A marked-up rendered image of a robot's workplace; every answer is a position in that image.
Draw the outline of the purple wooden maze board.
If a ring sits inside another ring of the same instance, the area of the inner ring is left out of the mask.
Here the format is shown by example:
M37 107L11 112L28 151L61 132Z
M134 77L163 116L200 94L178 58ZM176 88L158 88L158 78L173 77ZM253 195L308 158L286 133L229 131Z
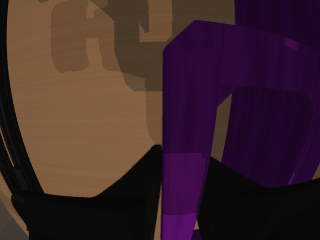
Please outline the purple wooden maze board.
M217 107L231 93L221 163L269 188L320 177L320 0L234 4L235 25L194 20L163 51L161 240L202 240Z

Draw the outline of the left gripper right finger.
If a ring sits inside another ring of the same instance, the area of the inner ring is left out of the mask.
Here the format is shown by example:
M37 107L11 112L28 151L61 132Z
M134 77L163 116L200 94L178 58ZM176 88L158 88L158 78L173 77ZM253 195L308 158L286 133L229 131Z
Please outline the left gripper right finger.
M197 216L202 240L263 240L282 219L320 203L320 178L265 187L211 156Z

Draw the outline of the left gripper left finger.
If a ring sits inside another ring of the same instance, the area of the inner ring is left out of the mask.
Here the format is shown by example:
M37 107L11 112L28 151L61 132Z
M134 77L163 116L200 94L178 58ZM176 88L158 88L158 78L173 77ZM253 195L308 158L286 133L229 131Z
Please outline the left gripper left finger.
M11 202L35 235L59 240L154 240L162 182L155 144L119 180L94 197L21 190Z

